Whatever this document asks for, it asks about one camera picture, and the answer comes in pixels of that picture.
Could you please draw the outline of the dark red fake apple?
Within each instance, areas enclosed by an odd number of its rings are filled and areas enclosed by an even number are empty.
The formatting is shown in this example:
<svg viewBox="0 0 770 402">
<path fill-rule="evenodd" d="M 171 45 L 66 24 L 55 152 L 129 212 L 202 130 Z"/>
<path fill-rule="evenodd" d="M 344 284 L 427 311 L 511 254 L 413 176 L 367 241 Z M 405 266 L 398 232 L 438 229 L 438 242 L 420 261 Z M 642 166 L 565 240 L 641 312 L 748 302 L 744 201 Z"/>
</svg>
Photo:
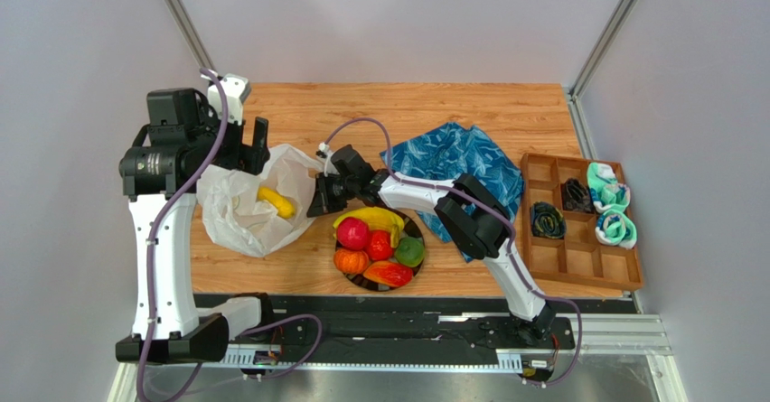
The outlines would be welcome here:
<svg viewBox="0 0 770 402">
<path fill-rule="evenodd" d="M 369 243 L 370 229 L 363 220 L 348 217 L 338 223 L 335 234 L 344 248 L 358 251 L 365 249 Z"/>
</svg>

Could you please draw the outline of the yellow fake banana bunch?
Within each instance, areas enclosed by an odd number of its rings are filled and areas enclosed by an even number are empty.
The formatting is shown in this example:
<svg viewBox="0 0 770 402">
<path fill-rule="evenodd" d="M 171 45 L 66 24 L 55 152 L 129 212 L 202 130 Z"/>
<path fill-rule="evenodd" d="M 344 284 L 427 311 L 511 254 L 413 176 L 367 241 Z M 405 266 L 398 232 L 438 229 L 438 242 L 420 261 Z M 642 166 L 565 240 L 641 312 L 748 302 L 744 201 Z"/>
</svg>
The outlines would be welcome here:
<svg viewBox="0 0 770 402">
<path fill-rule="evenodd" d="M 379 207 L 363 207 L 347 211 L 335 220 L 333 228 L 337 229 L 342 221 L 348 218 L 355 218 L 365 222 L 370 230 L 385 230 L 389 232 L 390 245 L 393 248 L 398 246 L 401 233 L 405 228 L 405 222 L 401 215 L 393 210 Z"/>
</svg>

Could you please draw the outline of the white printed plastic bag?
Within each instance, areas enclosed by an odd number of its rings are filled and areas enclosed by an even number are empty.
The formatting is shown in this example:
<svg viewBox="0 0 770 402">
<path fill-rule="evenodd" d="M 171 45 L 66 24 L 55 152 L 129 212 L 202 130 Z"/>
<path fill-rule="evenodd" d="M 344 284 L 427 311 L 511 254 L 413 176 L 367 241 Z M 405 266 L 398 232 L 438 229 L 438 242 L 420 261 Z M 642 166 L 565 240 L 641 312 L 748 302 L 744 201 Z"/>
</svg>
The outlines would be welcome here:
<svg viewBox="0 0 770 402">
<path fill-rule="evenodd" d="M 313 224 L 306 216 L 322 163 L 290 144 L 270 149 L 261 174 L 210 165 L 197 182 L 202 222 L 212 242 L 250 257 L 265 257 L 299 239 Z M 269 188 L 295 208 L 289 218 L 258 197 Z"/>
</svg>

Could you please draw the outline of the orange fake fruit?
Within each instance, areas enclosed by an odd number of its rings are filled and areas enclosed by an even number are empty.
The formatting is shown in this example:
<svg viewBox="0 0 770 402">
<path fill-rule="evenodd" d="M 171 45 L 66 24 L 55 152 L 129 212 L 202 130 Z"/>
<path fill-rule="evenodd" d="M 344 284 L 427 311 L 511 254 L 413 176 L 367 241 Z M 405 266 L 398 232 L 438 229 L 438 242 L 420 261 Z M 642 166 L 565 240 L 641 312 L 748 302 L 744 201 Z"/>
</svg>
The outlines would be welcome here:
<svg viewBox="0 0 770 402">
<path fill-rule="evenodd" d="M 343 274 L 362 274 L 371 264 L 369 256 L 363 250 L 339 248 L 333 255 L 334 266 Z"/>
</svg>

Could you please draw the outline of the red yellow fake mango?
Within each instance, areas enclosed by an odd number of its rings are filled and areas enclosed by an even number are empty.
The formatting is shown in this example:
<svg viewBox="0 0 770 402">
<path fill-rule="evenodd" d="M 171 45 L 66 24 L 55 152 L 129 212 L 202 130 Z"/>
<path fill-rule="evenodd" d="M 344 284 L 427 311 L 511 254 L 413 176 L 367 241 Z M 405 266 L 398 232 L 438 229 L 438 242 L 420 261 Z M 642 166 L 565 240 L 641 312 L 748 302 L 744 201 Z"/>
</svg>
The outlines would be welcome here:
<svg viewBox="0 0 770 402">
<path fill-rule="evenodd" d="M 363 277 L 374 283 L 399 288 L 411 282 L 414 271 L 398 262 L 374 262 L 362 273 Z"/>
</svg>

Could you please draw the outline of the green fake lime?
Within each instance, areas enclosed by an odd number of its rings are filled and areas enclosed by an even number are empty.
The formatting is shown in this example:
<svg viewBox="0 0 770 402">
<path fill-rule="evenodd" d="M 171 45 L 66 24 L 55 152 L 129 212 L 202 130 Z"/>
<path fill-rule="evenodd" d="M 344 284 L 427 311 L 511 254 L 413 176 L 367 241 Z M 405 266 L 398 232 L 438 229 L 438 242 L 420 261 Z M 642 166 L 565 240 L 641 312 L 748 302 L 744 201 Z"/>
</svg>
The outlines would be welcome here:
<svg viewBox="0 0 770 402">
<path fill-rule="evenodd" d="M 425 246 L 421 239 L 405 237 L 394 251 L 394 257 L 403 266 L 420 266 L 425 257 Z"/>
</svg>

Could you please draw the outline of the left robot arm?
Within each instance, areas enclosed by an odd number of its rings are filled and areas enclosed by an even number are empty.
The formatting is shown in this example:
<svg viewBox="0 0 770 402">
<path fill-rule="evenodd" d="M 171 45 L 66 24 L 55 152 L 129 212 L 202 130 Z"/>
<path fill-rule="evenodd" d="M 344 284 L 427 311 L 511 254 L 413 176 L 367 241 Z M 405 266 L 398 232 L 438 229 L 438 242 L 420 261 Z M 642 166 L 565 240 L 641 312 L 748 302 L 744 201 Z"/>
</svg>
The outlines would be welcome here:
<svg viewBox="0 0 770 402">
<path fill-rule="evenodd" d="M 258 119 L 251 144 L 243 143 L 243 105 L 250 86 L 160 89 L 146 97 L 149 122 L 119 163 L 137 243 L 138 298 L 129 335 L 116 359 L 152 364 L 216 362 L 231 340 L 259 325 L 266 294 L 240 294 L 212 309 L 193 298 L 191 229 L 197 204 L 194 173 L 220 131 L 212 163 L 259 174 L 269 159 L 268 121 Z"/>
</svg>

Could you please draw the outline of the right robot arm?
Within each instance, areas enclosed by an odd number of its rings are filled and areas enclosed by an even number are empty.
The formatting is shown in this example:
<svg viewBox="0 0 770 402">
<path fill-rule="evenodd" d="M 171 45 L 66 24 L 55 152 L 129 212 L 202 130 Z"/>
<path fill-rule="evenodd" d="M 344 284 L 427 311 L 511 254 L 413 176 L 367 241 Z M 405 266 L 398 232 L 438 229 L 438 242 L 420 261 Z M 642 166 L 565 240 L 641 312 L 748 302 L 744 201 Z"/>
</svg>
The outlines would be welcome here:
<svg viewBox="0 0 770 402">
<path fill-rule="evenodd" d="M 332 151 L 321 143 L 317 155 L 333 169 L 317 174 L 309 217 L 340 212 L 350 200 L 435 215 L 458 250 L 482 261 L 493 275 L 520 321 L 520 338 L 534 343 L 550 337 L 556 313 L 515 247 L 509 212 L 479 180 L 468 173 L 435 181 L 376 170 L 350 145 Z"/>
</svg>

